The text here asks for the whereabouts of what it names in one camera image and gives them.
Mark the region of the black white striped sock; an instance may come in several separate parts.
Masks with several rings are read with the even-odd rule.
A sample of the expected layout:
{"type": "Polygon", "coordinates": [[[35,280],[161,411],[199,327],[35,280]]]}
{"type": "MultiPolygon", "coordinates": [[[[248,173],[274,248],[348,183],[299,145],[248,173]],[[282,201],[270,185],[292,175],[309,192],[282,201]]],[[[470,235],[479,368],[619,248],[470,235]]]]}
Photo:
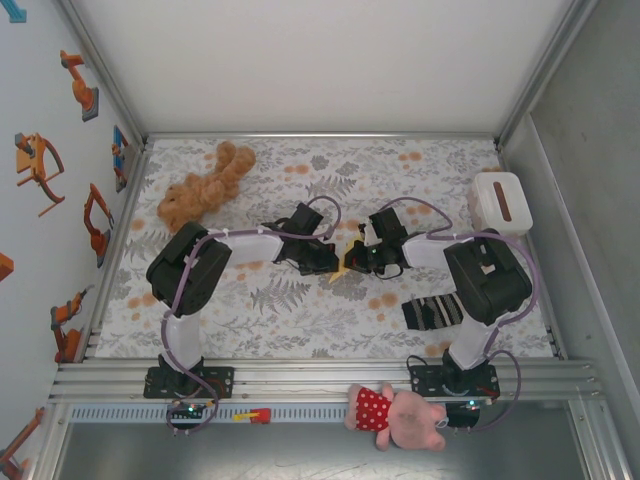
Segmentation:
{"type": "Polygon", "coordinates": [[[465,317],[456,293],[414,298],[401,305],[409,330],[430,331],[459,325],[465,317]]]}

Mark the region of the floral patterned table mat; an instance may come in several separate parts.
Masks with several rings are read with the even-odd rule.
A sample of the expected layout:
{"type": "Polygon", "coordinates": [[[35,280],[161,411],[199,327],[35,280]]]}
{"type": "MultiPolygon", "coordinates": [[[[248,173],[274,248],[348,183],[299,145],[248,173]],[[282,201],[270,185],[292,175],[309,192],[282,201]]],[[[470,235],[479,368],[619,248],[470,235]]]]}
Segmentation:
{"type": "MultiPolygon", "coordinates": [[[[467,193],[474,177],[495,170],[489,140],[252,139],[256,165],[239,195],[203,218],[206,227],[249,229],[289,216],[312,201],[334,242],[348,248],[358,225],[392,203],[409,232],[431,230],[451,219],[458,232],[472,228],[467,193]]],[[[154,142],[115,275],[96,353],[104,358],[154,358],[162,349],[163,307],[145,273],[170,235],[157,215],[167,188],[216,162],[216,142],[154,142]]],[[[200,334],[208,358],[437,357],[455,328],[414,331],[402,305],[449,293],[444,270],[409,270],[380,280],[351,270],[301,275],[292,264],[265,262],[228,268],[202,311],[200,334]]]]}

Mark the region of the wide grooved aluminium rail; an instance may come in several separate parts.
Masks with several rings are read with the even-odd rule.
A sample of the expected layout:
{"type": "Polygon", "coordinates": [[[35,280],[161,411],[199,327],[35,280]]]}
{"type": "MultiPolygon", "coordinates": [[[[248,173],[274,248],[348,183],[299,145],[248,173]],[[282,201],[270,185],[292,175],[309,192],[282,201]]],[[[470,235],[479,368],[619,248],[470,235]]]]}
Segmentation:
{"type": "MultiPolygon", "coordinates": [[[[383,383],[410,388],[404,359],[207,359],[208,367],[235,370],[233,402],[339,402],[352,384],[376,389],[383,383]]],[[[587,361],[524,358],[521,394],[525,401],[564,401],[605,396],[600,375],[587,361]]],[[[90,358],[64,364],[56,372],[51,403],[143,402],[148,359],[90,358]]]]}

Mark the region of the pink plush pig red dress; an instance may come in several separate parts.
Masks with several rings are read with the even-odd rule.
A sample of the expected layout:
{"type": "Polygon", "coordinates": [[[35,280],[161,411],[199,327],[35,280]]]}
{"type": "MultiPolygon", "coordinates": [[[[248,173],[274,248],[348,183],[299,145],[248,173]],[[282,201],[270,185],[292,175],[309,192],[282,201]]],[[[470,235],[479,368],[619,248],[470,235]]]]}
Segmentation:
{"type": "Polygon", "coordinates": [[[395,392],[388,383],[380,392],[353,384],[347,399],[346,428],[374,434],[381,451],[391,443],[405,450],[441,452],[446,447],[438,431],[448,419],[443,405],[429,403],[412,391],[395,392]]]}

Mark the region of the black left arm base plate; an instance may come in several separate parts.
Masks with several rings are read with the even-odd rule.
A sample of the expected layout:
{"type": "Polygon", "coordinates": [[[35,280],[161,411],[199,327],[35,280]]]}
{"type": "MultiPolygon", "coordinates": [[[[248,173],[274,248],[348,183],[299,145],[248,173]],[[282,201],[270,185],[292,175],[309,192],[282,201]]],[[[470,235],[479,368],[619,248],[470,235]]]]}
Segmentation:
{"type": "MultiPolygon", "coordinates": [[[[221,399],[232,396],[234,384],[232,367],[203,367],[200,378],[213,389],[221,399]]],[[[210,391],[200,383],[172,368],[152,367],[147,371],[143,397],[146,399],[211,398],[210,391]]]]}

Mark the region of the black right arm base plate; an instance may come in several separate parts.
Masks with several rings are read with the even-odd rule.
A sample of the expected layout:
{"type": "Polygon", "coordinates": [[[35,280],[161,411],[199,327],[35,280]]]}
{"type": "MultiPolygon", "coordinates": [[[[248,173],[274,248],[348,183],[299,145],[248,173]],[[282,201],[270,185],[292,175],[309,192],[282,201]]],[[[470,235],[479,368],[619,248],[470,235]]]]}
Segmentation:
{"type": "Polygon", "coordinates": [[[471,398],[496,399],[500,396],[500,386],[494,366],[480,365],[465,371],[461,386],[445,382],[442,365],[412,365],[409,367],[411,390],[426,398],[471,398]]]}

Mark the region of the slim aluminium side rail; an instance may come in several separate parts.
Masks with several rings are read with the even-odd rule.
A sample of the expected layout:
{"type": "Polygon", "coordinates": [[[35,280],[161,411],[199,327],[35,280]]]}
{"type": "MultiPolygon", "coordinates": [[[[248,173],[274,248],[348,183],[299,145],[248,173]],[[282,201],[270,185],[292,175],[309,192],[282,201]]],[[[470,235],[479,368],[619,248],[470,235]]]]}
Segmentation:
{"type": "Polygon", "coordinates": [[[76,352],[76,363],[82,363],[85,359],[92,358],[95,355],[94,351],[96,341],[92,340],[92,337],[94,333],[100,335],[101,332],[101,326],[111,297],[111,290],[123,256],[130,224],[145,177],[149,155],[149,148],[144,146],[135,157],[133,179],[127,187],[127,195],[123,204],[123,210],[110,243],[109,252],[106,257],[105,266],[99,283],[99,289],[96,294],[94,309],[91,317],[87,320],[84,326],[83,335],[76,352]]]}

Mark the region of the brown teddy bear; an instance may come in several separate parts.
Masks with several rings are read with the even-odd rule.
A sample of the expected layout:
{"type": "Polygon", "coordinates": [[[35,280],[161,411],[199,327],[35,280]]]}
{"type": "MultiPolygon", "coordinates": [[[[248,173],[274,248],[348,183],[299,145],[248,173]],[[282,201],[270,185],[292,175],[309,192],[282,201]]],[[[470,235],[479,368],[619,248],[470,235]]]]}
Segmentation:
{"type": "Polygon", "coordinates": [[[156,214],[172,234],[186,223],[198,222],[216,213],[239,194],[239,183],[256,164],[256,153],[247,146],[224,141],[216,148],[216,163],[205,175],[189,173],[172,184],[159,203],[156,214]]]}

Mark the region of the aluminium frame post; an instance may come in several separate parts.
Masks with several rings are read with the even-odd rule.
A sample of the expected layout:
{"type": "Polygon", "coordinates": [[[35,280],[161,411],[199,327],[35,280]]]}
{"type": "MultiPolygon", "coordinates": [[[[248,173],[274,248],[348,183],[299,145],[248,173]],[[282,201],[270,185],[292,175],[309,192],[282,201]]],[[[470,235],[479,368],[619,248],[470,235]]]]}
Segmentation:
{"type": "Polygon", "coordinates": [[[567,10],[553,31],[541,57],[535,63],[534,69],[525,82],[523,90],[507,115],[499,133],[494,137],[494,144],[498,151],[507,144],[513,136],[521,120],[529,113],[539,96],[544,92],[547,84],[560,66],[577,36],[592,15],[601,0],[571,0],[567,10]]]}
{"type": "Polygon", "coordinates": [[[76,5],[75,0],[52,0],[60,18],[78,45],[81,55],[89,60],[89,68],[101,87],[104,88],[114,111],[140,150],[146,146],[148,134],[142,127],[133,105],[126,98],[123,88],[118,84],[105,54],[99,45],[96,33],[89,25],[86,15],[76,5]]]}

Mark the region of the orange curved gripper wall sticker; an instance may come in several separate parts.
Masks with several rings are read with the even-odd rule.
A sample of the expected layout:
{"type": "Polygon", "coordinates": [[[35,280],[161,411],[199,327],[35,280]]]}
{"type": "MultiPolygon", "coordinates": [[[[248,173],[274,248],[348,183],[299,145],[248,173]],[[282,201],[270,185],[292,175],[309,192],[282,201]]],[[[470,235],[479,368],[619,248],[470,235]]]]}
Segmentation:
{"type": "Polygon", "coordinates": [[[50,201],[50,205],[38,213],[38,217],[42,217],[65,200],[64,196],[56,195],[49,186],[51,180],[65,172],[64,164],[53,144],[39,133],[31,135],[17,133],[14,137],[14,144],[17,149],[16,172],[28,173],[27,177],[17,182],[17,186],[20,187],[33,181],[50,201]],[[46,154],[52,156],[57,168],[51,175],[46,172],[46,154]]]}

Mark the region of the blue orange wall sticker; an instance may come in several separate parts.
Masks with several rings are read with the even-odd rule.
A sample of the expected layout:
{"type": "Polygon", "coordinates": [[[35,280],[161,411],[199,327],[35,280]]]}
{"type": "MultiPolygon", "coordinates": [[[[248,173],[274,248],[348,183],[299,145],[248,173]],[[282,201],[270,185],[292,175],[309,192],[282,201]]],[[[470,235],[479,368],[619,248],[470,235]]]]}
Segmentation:
{"type": "Polygon", "coordinates": [[[113,171],[115,174],[115,190],[120,193],[128,183],[129,163],[127,155],[130,153],[129,142],[120,128],[113,127],[113,140],[111,145],[113,171]]]}

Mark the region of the yellow paper sheet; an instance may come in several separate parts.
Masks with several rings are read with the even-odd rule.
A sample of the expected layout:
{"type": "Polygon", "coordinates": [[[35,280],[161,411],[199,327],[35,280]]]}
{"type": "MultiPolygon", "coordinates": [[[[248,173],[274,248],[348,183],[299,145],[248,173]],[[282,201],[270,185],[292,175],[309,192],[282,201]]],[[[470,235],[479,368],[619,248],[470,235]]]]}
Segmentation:
{"type": "MultiPolygon", "coordinates": [[[[363,241],[362,240],[357,240],[357,239],[352,239],[349,242],[348,246],[347,246],[347,250],[349,250],[351,248],[355,248],[357,250],[357,256],[355,258],[353,258],[353,259],[357,260],[358,265],[359,265],[359,270],[356,271],[356,272],[364,273],[364,274],[370,273],[370,269],[368,268],[367,248],[364,245],[363,241]]],[[[336,272],[336,273],[333,273],[330,276],[329,283],[332,284],[332,283],[336,282],[339,278],[341,278],[343,275],[345,275],[348,271],[349,271],[349,269],[346,269],[344,267],[344,261],[343,261],[343,258],[342,258],[341,263],[340,263],[340,267],[339,267],[339,271],[336,272]]]]}

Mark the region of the white tissue box brown slot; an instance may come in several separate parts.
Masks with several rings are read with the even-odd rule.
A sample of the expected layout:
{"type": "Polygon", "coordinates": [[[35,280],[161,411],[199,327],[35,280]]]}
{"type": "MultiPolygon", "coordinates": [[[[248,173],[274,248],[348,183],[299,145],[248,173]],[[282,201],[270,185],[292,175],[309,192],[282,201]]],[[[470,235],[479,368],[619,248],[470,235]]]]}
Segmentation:
{"type": "Polygon", "coordinates": [[[481,172],[467,195],[473,228],[507,237],[524,236],[533,218],[519,178],[510,172],[481,172]]]}

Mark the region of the thin aluminium frame rail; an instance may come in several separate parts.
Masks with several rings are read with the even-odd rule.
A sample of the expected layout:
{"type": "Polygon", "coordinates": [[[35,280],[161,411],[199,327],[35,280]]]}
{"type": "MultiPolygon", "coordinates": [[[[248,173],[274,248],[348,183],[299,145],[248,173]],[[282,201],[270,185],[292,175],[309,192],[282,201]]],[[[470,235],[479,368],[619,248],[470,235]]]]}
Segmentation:
{"type": "Polygon", "coordinates": [[[156,140],[174,139],[410,139],[410,140],[491,140],[495,137],[486,132],[435,132],[435,131],[406,131],[406,132],[151,132],[147,135],[148,142],[156,140]]]}

